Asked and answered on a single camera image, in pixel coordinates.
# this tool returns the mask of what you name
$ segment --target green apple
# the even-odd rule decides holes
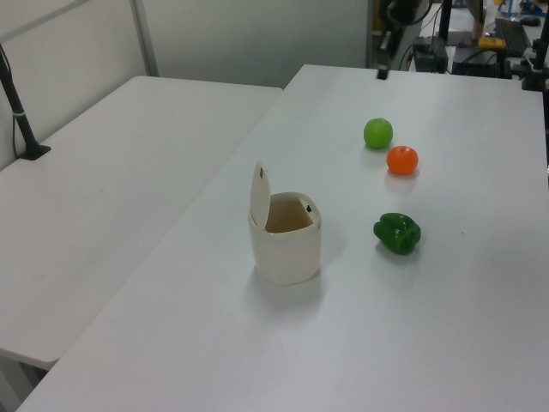
[[[373,118],[364,128],[364,141],[369,148],[387,148],[393,140],[393,126],[384,118]]]

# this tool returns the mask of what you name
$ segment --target container lid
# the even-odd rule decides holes
[[[250,212],[256,226],[260,229],[264,229],[267,224],[270,204],[271,187],[268,183],[267,169],[258,161],[251,183]]]

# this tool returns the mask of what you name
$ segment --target green bell pepper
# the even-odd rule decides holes
[[[386,213],[374,225],[374,234],[388,249],[407,255],[421,239],[421,229],[412,218],[400,213]]]

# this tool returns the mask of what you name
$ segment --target white cup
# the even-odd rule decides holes
[[[250,194],[251,245],[257,271],[275,285],[312,278],[320,264],[322,220],[302,193],[270,194],[267,169],[256,164]]]

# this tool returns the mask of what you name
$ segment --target table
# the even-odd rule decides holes
[[[280,94],[137,77],[0,173],[0,355],[49,369]]]
[[[540,94],[376,75],[305,66],[21,412],[545,410]],[[520,123],[502,115],[510,97]],[[379,116],[394,144],[417,149],[414,177],[388,174],[385,153],[365,148],[365,122]],[[308,282],[276,287],[255,273],[257,160],[272,192],[303,192],[322,213]],[[372,234],[388,211],[421,225],[411,256]]]

